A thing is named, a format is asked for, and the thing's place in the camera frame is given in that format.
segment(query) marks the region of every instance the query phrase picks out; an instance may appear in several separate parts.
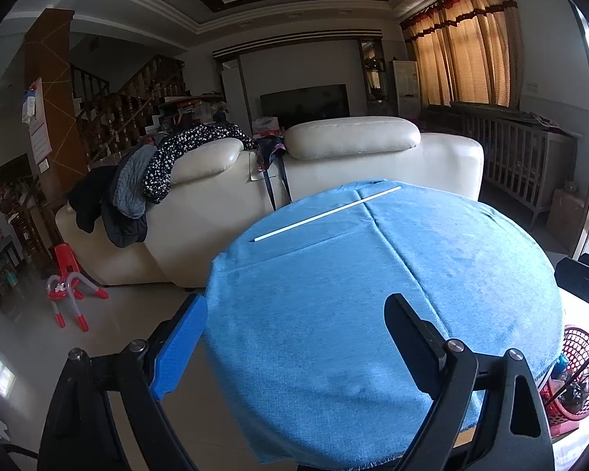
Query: blue tablecloth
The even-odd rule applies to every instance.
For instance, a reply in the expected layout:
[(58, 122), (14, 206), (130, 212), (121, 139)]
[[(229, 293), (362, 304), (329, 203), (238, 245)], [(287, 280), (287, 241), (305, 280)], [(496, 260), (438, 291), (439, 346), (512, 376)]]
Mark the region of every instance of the blue tablecloth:
[[(283, 226), (402, 189), (260, 242)], [(536, 242), (491, 207), (390, 181), (349, 184), (265, 217), (212, 264), (205, 342), (263, 462), (329, 470), (400, 456), (431, 401), (384, 324), (400, 292), (444, 338), (521, 349), (535, 376), (559, 354), (563, 314)], [(481, 405), (470, 405), (465, 428)]]

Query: flat screen television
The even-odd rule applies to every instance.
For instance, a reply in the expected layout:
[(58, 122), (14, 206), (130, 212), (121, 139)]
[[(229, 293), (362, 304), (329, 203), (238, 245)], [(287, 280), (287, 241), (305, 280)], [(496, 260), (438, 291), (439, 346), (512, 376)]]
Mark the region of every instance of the flat screen television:
[(260, 96), (265, 117), (277, 117), (280, 126), (288, 129), (313, 120), (349, 117), (347, 85), (310, 86)]

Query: silver bolt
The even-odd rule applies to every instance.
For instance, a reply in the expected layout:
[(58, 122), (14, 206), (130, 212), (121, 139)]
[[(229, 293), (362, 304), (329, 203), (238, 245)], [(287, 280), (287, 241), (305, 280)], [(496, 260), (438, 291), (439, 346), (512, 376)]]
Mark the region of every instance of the silver bolt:
[(465, 350), (465, 344), (456, 338), (452, 338), (447, 342), (447, 348), (452, 352), (462, 352)]
[(510, 349), (508, 355), (515, 361), (521, 361), (524, 358), (524, 355), (518, 349)]
[(131, 352), (142, 352), (144, 349), (146, 349), (146, 341), (145, 340), (133, 340), (130, 344), (129, 344), (129, 350)]
[(79, 361), (83, 357), (83, 349), (75, 347), (68, 352), (68, 359), (72, 361)]

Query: white rod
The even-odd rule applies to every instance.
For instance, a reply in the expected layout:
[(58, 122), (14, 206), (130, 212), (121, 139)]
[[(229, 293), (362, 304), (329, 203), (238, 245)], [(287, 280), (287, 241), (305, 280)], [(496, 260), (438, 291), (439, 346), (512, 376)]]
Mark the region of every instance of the white rod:
[(256, 237), (255, 239), (253, 239), (253, 242), (258, 242), (259, 240), (266, 239), (267, 237), (276, 236), (277, 234), (281, 234), (281, 232), (285, 232), (286, 230), (291, 230), (293, 228), (296, 228), (297, 226), (305, 225), (305, 223), (309, 223), (311, 221), (320, 220), (321, 218), (324, 218), (325, 216), (329, 216), (330, 214), (335, 214), (336, 212), (340, 212), (345, 209), (349, 209), (350, 207), (353, 207), (354, 205), (358, 205), (358, 204), (364, 203), (366, 201), (373, 200), (374, 198), (377, 198), (378, 196), (388, 195), (388, 193), (396, 192), (397, 190), (400, 190), (400, 189), (401, 189), (401, 186), (395, 186), (394, 188), (391, 188), (390, 190), (386, 190), (384, 192), (377, 193), (377, 195), (367, 196), (367, 198), (363, 198), (361, 200), (348, 203), (347, 205), (343, 205), (342, 207), (338, 207), (337, 209), (332, 209), (330, 211), (324, 212), (322, 214), (319, 214), (318, 216), (312, 216), (311, 218), (308, 218), (303, 221), (299, 221), (298, 223), (293, 223), (292, 225), (284, 226), (283, 228), (280, 228), (279, 230), (275, 230), (274, 232), (260, 235), (259, 237)]

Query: brown pillar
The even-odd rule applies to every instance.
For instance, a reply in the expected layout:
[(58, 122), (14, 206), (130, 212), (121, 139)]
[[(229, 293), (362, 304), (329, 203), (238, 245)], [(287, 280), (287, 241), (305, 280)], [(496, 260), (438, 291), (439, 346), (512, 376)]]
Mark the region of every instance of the brown pillar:
[(52, 152), (50, 168), (39, 174), (44, 195), (52, 202), (87, 173), (72, 103), (68, 61), (73, 10), (45, 9), (24, 37), (24, 85), (41, 78), (44, 112)]

